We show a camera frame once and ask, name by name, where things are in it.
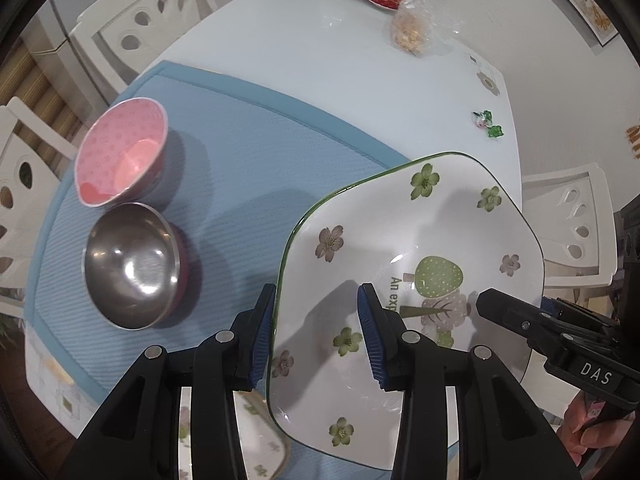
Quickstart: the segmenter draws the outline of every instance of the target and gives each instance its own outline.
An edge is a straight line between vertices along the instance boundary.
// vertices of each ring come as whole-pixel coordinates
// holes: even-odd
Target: hand
[[[587,418],[584,394],[580,392],[564,413],[564,421],[558,429],[558,437],[575,465],[578,465],[583,454],[590,447],[599,449],[618,446],[634,419],[635,413],[631,413],[622,420],[610,420],[583,430],[583,425],[591,419]]]

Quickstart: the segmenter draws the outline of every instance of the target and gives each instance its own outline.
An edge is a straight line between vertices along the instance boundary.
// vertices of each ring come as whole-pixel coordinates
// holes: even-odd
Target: white table
[[[467,153],[521,206],[520,159],[500,72],[449,40],[417,58],[394,47],[391,13],[365,0],[233,0],[175,41],[166,59],[231,75],[316,106],[408,158]],[[491,77],[494,96],[477,74]],[[504,136],[489,139],[472,111],[490,110]]]

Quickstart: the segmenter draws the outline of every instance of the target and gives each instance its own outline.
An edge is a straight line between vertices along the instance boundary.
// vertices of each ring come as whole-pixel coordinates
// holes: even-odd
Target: blue placemat
[[[407,162],[322,110],[229,76],[162,62],[120,100],[134,96],[160,101],[169,117],[162,178],[143,201],[184,234],[190,277],[183,304],[140,332],[114,328],[98,314],[81,257],[103,211],[78,202],[71,170],[45,218],[26,291],[26,319],[98,402],[147,346],[196,346],[254,306],[264,283],[276,282],[290,232],[317,200]],[[319,478],[310,469],[324,478],[333,470],[343,479],[382,474],[347,464],[295,445],[287,471],[297,471],[291,478]]]

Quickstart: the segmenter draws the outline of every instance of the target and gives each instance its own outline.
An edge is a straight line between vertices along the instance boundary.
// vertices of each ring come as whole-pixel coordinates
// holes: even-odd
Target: fingernail
[[[591,447],[598,441],[600,434],[600,428],[589,428],[582,434],[580,444],[586,447]]]

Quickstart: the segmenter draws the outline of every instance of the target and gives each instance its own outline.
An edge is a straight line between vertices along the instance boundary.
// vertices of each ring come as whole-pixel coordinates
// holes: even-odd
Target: framed picture
[[[569,0],[598,38],[602,46],[613,40],[618,31],[594,0]]]

